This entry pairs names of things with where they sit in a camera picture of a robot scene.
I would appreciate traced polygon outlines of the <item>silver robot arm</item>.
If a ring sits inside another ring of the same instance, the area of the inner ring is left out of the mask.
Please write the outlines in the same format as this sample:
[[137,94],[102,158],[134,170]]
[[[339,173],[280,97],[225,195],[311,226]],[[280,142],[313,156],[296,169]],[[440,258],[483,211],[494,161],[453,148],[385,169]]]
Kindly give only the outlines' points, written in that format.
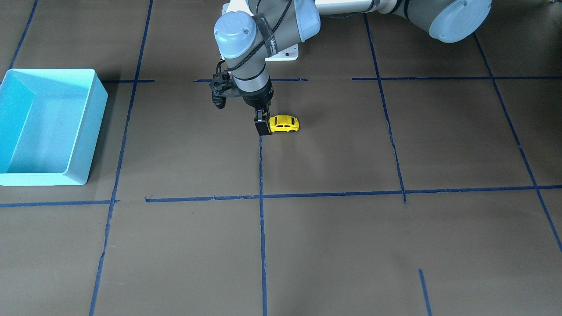
[[255,111],[259,135],[272,132],[269,111],[274,90],[266,59],[321,29],[322,18],[377,11],[395,14],[444,43],[475,32],[488,16],[490,0],[245,0],[247,10],[223,14],[213,28],[222,59],[209,88],[217,108],[241,97]]

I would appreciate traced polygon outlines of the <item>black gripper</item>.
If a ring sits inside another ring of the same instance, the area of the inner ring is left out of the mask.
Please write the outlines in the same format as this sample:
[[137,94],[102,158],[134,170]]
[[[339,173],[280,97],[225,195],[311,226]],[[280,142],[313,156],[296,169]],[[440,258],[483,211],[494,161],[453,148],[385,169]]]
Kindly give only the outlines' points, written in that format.
[[254,124],[259,136],[272,134],[269,106],[271,106],[273,96],[274,89],[272,85],[265,85],[257,91],[242,91],[242,97],[245,103],[255,109]]

